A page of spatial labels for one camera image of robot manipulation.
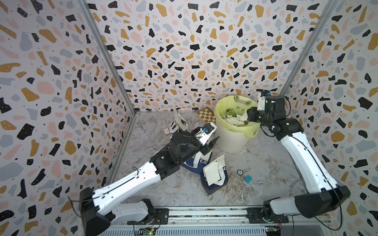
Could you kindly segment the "navy white tote bag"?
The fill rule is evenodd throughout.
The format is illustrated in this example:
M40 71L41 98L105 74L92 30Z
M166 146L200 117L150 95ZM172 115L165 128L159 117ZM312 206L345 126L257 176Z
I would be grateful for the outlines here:
M207 166L211 160L212 151L207 153L206 155L203 155L200 151L188 158L183 164L182 167L186 168L187 170L195 173L195 174L201 174L203 173L203 168Z

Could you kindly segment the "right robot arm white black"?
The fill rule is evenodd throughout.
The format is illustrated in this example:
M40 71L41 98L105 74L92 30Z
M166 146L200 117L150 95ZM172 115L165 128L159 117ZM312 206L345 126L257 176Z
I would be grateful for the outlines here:
M313 218L340 209L350 196L348 187L340 185L324 168L300 122L286 116L286 101L284 96L271 95L264 90L260 94L258 106L247 110L250 122L267 127L271 136L286 148L307 191L303 195L265 201L262 217L267 222L285 214Z

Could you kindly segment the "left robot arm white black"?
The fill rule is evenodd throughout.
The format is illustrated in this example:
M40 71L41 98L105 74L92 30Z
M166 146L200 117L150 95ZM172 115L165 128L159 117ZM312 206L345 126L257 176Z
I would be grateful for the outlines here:
M78 203L84 235L98 236L118 222L149 224L156 215L149 199L125 207L121 207L120 203L174 174L197 153L209 153L217 141L211 139L215 130L213 123L207 123L193 132L178 131L167 145L128 176L97 190L90 187L81 190Z

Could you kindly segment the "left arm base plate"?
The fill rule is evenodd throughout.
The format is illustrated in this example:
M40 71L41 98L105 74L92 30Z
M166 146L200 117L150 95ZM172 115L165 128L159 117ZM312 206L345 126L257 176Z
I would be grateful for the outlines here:
M168 208L156 208L153 213L148 213L148 215L140 221L128 221L128 225L167 225L169 217Z

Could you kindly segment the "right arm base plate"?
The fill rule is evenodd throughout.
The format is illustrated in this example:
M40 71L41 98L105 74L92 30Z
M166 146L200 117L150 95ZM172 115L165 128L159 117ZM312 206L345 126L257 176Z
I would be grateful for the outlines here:
M268 209L266 206L262 207L249 207L247 208L246 217L250 224L279 224L279 223L289 223L287 216L281 214L274 214L273 211Z

